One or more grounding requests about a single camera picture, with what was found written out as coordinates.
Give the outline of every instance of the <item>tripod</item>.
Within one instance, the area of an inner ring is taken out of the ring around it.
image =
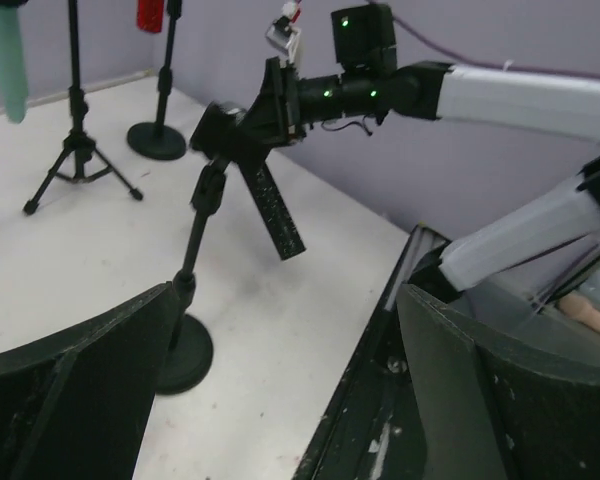
[[[42,185],[38,188],[33,198],[29,200],[23,211],[27,215],[33,215],[38,209],[40,199],[49,187],[51,180],[58,177],[65,182],[91,183],[108,173],[113,173],[128,189],[135,200],[142,200],[140,190],[133,187],[111,161],[96,147],[96,141],[89,137],[84,131],[84,117],[89,111],[89,106],[84,100],[84,90],[80,80],[80,39],[78,34],[78,0],[69,0],[69,38],[71,42],[71,80],[69,88],[69,112],[73,120],[73,127],[63,142],[62,153],[53,164],[45,177]],[[74,154],[75,174],[73,177],[59,173],[64,161]],[[85,164],[96,155],[105,164],[105,168],[92,174],[85,175]]]
[[[127,143],[131,149],[146,158],[168,162],[184,157],[187,143],[180,132],[165,125],[167,100],[173,88],[173,44],[176,36],[176,22],[182,16],[182,0],[168,0],[169,31],[164,65],[158,75],[158,111],[155,122],[137,123],[127,133]]]
[[[209,217],[218,211],[222,203],[228,166],[229,161],[222,157],[216,157],[212,163],[205,165],[191,198],[196,214],[182,268],[173,279],[180,298],[179,318],[156,388],[161,395],[174,395],[195,387],[204,380],[213,362],[213,342],[209,332],[200,321],[185,312],[193,302],[196,290],[193,270],[202,236]]]

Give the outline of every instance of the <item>purple cable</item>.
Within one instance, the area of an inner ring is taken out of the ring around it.
[[[376,0],[366,0],[366,2],[373,3],[373,4],[378,3]],[[458,63],[470,65],[473,67],[488,68],[488,69],[494,69],[494,70],[502,70],[503,69],[503,65],[499,65],[497,63],[491,63],[491,62],[481,62],[479,60],[475,60],[475,59],[466,57],[465,55],[463,55],[461,53],[458,53],[454,50],[448,49],[448,48],[434,42],[433,40],[430,40],[425,35],[423,35],[418,30],[416,30],[413,26],[411,26],[409,23],[407,23],[404,19],[402,19],[396,15],[393,15],[393,21],[396,25],[398,25],[400,28],[402,28],[407,33],[409,33],[411,36],[416,38],[419,42],[426,45],[431,50],[434,50],[435,52],[438,52],[441,55],[444,55],[445,57],[449,57],[451,60],[454,60]],[[580,72],[577,70],[560,70],[560,69],[552,69],[552,68],[545,68],[545,67],[530,67],[530,66],[524,66],[524,65],[518,66],[518,65],[512,64],[511,66],[509,66],[507,68],[507,71],[519,72],[519,73],[534,73],[534,74],[539,74],[539,75],[559,75],[559,76],[565,76],[565,77],[583,78],[583,79],[587,79],[587,80],[600,80],[600,73]]]

